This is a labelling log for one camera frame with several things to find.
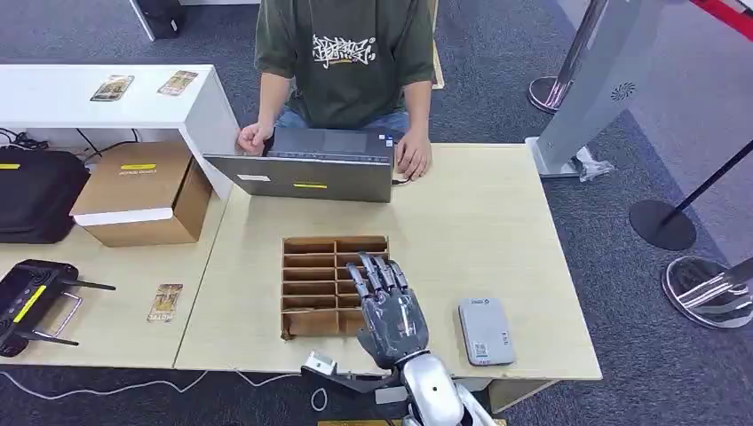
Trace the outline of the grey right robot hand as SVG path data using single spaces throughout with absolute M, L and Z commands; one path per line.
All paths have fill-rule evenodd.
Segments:
M 427 351 L 429 328 L 400 265 L 366 252 L 360 252 L 358 257 L 366 278 L 356 264 L 346 265 L 365 321 L 357 338 L 378 367 L 392 370 Z

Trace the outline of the person's left hand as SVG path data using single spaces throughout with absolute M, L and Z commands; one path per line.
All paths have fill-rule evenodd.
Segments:
M 397 171 L 408 180 L 425 176 L 432 166 L 432 144 L 427 130 L 409 129 L 395 148 Z

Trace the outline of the person's right hand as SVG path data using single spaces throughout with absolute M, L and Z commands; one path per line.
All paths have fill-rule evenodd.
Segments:
M 266 141 L 273 135 L 271 122 L 255 122 L 243 128 L 238 136 L 238 146 L 249 155 L 259 156 L 266 147 Z

